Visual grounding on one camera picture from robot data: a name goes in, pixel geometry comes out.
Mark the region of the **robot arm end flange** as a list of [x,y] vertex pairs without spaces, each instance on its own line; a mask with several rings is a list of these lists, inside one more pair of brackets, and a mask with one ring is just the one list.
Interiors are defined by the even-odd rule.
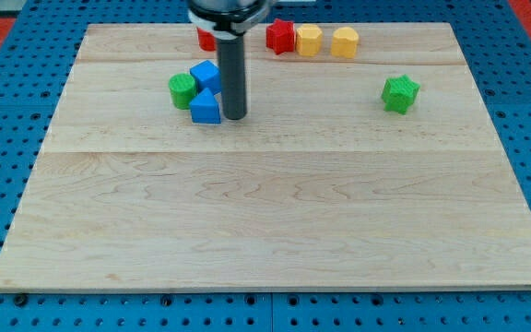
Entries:
[[264,20],[277,0],[188,0],[188,17],[201,30],[234,39]]

